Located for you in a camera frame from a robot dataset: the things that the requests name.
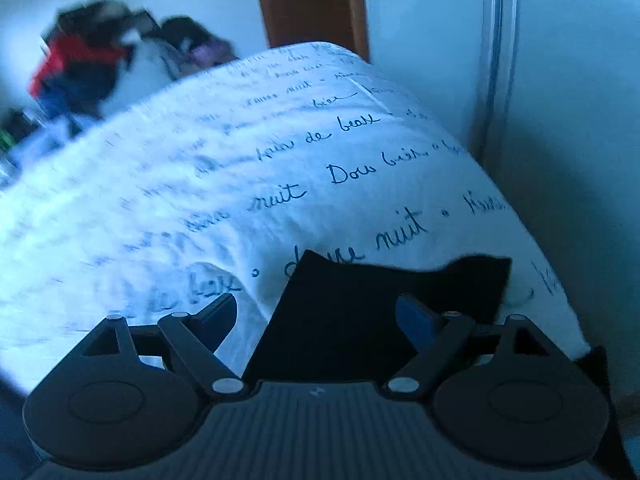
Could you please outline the white wardrobe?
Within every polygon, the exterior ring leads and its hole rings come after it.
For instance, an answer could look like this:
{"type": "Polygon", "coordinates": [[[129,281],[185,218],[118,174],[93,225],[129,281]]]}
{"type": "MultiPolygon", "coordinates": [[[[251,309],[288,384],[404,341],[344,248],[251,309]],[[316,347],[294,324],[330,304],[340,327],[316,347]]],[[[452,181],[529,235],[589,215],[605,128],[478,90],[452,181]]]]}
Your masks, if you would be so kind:
{"type": "Polygon", "coordinates": [[[639,406],[639,0],[366,0],[372,62],[484,166],[639,406]]]}

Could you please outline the pile of clothes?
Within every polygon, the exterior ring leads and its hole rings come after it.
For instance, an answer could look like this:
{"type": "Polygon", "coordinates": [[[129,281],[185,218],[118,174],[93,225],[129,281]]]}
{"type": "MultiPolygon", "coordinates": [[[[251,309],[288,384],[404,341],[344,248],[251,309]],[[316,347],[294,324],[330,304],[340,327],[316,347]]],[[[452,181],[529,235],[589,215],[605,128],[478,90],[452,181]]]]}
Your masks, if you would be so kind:
{"type": "Polygon", "coordinates": [[[187,15],[93,0],[58,11],[29,79],[34,108],[1,124],[1,158],[19,167],[174,82],[235,61],[232,43],[187,15]]]}

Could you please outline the white bedspread with script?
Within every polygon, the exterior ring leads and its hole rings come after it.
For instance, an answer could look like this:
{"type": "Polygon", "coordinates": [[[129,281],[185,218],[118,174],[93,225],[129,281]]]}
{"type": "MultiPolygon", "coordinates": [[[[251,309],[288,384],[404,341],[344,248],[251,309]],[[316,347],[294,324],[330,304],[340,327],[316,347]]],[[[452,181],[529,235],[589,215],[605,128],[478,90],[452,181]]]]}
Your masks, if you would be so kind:
{"type": "Polygon", "coordinates": [[[26,165],[1,194],[1,375],[29,391],[102,318],[152,324],[225,292],[238,372],[305,250],[430,270],[508,257],[501,315],[568,356],[563,287],[472,155],[408,90],[335,44],[172,84],[26,165]]]}

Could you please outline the black pants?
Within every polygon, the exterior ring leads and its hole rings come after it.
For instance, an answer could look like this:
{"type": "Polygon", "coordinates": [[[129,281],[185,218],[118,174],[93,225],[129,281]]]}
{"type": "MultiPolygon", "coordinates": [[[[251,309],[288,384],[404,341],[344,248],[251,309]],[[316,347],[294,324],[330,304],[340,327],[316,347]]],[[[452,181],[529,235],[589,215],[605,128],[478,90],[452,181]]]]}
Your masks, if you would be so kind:
{"type": "Polygon", "coordinates": [[[429,271],[331,262],[305,252],[243,378],[265,382],[385,384],[416,348],[398,327],[397,299],[413,296],[437,314],[457,310],[495,322],[512,261],[466,256],[429,271]]]}

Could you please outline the brown wooden door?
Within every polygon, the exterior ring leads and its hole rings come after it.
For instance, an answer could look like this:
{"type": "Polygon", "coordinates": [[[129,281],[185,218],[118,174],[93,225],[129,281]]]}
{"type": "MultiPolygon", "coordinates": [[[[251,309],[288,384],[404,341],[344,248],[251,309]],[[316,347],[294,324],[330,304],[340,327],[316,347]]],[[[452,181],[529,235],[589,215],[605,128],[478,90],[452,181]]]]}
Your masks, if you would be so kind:
{"type": "Polygon", "coordinates": [[[366,0],[259,0],[270,47],[338,44],[368,60],[366,0]]]}

